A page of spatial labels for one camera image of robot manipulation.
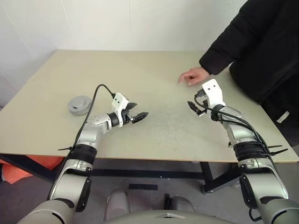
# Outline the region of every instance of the black strip on floor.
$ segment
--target black strip on floor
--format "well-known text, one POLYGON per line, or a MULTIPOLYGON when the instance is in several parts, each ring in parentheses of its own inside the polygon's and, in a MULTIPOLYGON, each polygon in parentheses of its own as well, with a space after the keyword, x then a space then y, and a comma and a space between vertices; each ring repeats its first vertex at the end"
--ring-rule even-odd
POLYGON ((158 190, 156 184, 141 184, 141 183, 130 183, 129 189, 133 190, 158 190))

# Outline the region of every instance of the jacket sleeve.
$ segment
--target jacket sleeve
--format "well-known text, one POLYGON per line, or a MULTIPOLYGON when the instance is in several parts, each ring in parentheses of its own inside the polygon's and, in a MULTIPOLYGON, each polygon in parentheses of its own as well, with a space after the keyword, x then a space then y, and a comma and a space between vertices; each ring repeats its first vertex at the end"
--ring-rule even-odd
POLYGON ((218 75, 237 61, 256 43, 272 21, 284 0, 248 0, 224 32, 199 60, 210 74, 218 75))

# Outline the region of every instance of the human hand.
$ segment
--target human hand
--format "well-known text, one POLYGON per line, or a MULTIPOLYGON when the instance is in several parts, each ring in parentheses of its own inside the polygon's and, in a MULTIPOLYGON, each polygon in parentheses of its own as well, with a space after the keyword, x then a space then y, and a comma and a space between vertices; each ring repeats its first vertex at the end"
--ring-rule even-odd
POLYGON ((187 72, 184 72, 178 79, 178 83, 183 82, 184 80, 188 85, 194 85, 206 80, 209 77, 209 73, 203 68, 193 68, 187 72))

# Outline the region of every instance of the metal table frame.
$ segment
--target metal table frame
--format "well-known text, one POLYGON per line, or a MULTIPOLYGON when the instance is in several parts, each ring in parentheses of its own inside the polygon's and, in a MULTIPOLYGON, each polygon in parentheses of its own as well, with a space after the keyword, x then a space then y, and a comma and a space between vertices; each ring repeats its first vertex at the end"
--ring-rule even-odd
MULTIPOLYGON (((16 166, 47 182, 54 183, 57 173, 35 162, 25 155, 0 154, 0 159, 16 166)), ((180 172, 160 170, 126 170, 126 169, 94 169, 93 176, 121 176, 121 177, 148 177, 148 178, 183 178, 204 180, 201 186, 203 194, 213 193, 228 185, 236 183, 240 173, 238 167, 231 168, 217 178, 213 178, 208 162, 199 162, 202 172, 180 172)))

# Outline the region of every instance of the orange fabric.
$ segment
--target orange fabric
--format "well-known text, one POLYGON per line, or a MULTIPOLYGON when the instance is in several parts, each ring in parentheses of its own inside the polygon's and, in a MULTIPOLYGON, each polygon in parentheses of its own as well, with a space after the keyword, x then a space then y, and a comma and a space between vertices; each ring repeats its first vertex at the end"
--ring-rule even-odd
MULTIPOLYGON (((63 157, 56 156, 28 155, 28 157, 51 170, 63 160, 63 157)), ((3 163, 2 175, 10 184, 17 182, 24 177, 32 176, 32 174, 10 165, 5 161, 0 160, 0 163, 3 163)))

